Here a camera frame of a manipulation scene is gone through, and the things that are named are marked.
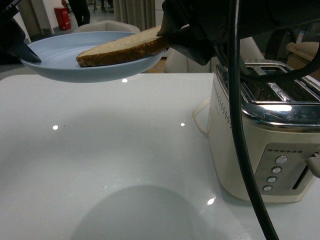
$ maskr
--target toaster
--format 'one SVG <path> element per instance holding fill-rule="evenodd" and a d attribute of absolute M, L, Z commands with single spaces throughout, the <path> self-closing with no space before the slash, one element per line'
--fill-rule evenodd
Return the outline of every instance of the toaster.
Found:
<path fill-rule="evenodd" d="M 271 60 L 246 62 L 258 75 L 292 70 Z M 303 199 L 317 179 L 306 164 L 320 153 L 320 84 L 310 76 L 286 82 L 241 82 L 242 122 L 256 184 L 266 203 Z M 249 201 L 231 130 L 228 70 L 216 66 L 208 138 L 220 184 Z"/>

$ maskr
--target light blue plate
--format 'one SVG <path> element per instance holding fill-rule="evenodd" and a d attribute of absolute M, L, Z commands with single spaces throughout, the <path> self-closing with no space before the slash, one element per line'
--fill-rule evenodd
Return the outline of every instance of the light blue plate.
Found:
<path fill-rule="evenodd" d="M 163 52 L 136 61 L 96 67 L 80 67 L 76 56 L 96 45 L 131 35 L 130 32 L 91 31 L 45 38 L 28 46 L 41 63 L 22 60 L 27 67 L 48 79 L 71 83 L 96 83 L 142 73 L 155 65 Z"/>

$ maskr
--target toast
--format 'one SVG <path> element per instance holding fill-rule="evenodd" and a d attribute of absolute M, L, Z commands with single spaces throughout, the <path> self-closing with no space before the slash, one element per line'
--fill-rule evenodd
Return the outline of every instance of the toast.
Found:
<path fill-rule="evenodd" d="M 157 36 L 161 26 L 106 42 L 81 52 L 76 60 L 80 67 L 121 64 L 156 55 L 169 48 L 165 36 Z"/>

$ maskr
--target curtain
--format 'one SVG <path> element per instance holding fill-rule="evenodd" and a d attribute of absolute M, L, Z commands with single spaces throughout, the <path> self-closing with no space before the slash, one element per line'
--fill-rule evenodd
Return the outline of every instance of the curtain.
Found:
<path fill-rule="evenodd" d="M 156 25 L 155 0 L 113 0 L 113 10 L 117 22 L 134 25 L 140 31 Z"/>

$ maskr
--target white countertop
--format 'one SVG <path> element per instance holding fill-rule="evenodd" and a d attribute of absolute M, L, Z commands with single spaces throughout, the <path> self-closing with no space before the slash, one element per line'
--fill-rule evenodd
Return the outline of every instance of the white countertop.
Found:
<path fill-rule="evenodd" d="M 0 239 L 263 240 L 192 119 L 212 79 L 1 80 Z M 298 203 L 267 204 L 281 240 L 319 239 L 319 199 L 317 180 Z"/>

